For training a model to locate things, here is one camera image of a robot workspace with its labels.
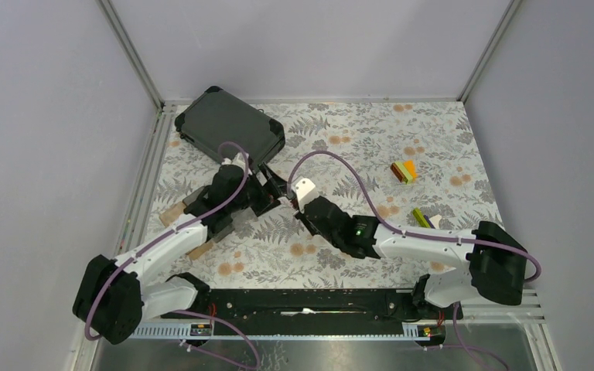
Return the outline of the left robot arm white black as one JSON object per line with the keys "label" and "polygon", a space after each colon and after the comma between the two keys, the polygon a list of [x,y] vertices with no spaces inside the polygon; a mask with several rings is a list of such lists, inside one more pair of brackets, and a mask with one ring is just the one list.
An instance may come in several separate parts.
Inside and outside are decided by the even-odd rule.
{"label": "left robot arm white black", "polygon": [[84,322],[85,338],[117,345],[148,318],[176,310],[192,318],[204,315],[209,307],[200,291],[204,284],[190,275],[160,284],[154,279],[179,257],[222,240],[240,213],[261,216],[279,206],[287,189],[288,183],[265,164],[256,173],[245,173],[243,165],[222,165],[211,183],[183,200],[178,218],[157,237],[114,258],[91,259],[72,307]]}

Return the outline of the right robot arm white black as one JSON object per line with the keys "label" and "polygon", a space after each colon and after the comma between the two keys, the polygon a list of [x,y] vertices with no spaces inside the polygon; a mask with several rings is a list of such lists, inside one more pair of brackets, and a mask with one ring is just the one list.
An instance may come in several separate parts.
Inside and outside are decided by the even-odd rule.
{"label": "right robot arm white black", "polygon": [[376,216],[351,216],[322,196],[298,206],[295,217],[312,235],[354,258],[407,257],[449,267],[418,279],[412,306],[420,317],[432,318],[471,298],[509,306],[522,302],[527,252],[495,223],[483,221],[474,230],[399,231]]}

